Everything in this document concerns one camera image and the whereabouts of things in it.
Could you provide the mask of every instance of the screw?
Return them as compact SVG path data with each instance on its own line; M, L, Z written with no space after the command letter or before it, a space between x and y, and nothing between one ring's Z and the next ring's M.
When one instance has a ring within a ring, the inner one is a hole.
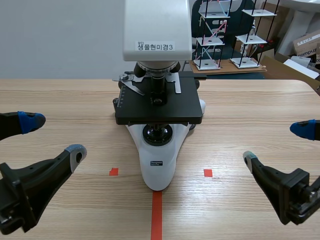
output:
M318 197L318 193L315 191L310 192L309 195L309 202L312 202L313 200L315 200Z
M126 81L126 80L128 80L129 79L129 76L128 76L128 74L121 74L120 76L119 76L119 80L122 80L122 81Z

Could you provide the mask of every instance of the wooden tray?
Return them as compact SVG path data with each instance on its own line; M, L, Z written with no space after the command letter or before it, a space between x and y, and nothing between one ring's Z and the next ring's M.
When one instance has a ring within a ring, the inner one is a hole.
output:
M203 70L199 71L194 61L189 61L190 67L195 74L207 74L207 75L216 75L216 74L247 74L247 73L258 73L266 72L267 69L265 66L253 67L253 68L237 68L229 59L221 60L221 69L220 70Z

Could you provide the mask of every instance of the microscope stage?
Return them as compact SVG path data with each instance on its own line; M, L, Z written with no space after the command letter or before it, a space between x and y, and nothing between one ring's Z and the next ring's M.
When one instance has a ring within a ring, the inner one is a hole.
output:
M132 82L144 96L122 86L115 118L118 125L136 124L201 124L202 109L193 77L181 77L181 93L175 91L175 83L167 82L167 103L156 106L151 103L151 79Z

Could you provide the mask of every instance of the gray fingertip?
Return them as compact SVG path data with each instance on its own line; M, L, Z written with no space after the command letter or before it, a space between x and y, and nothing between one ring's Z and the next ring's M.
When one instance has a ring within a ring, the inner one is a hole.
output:
M70 153L70 168L71 172L74 173L78 165L87 156L87 149L81 144L73 144L68 146L65 151Z
M246 159L246 158L257 159L257 156L251 151L245 151L242 156L243 156L243 159Z
M81 144L72 144L68 146L66 149L69 153L79 152L82 154L82 160L87 156L87 149Z

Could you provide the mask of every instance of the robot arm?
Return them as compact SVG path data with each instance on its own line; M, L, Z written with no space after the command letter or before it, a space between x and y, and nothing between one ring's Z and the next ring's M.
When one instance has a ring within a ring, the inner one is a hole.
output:
M45 117L39 113L0 114L0 140L27 134L41 128ZM21 169L0 164L0 231L8 235L22 227L35 227L51 198L72 175L87 150L82 145L67 147L54 159L40 161Z
M296 122L290 130L301 138L320 141L320 121ZM320 177L309 185L309 173L300 168L286 174L264 166L250 151L243 158L284 225L302 224L320 208Z

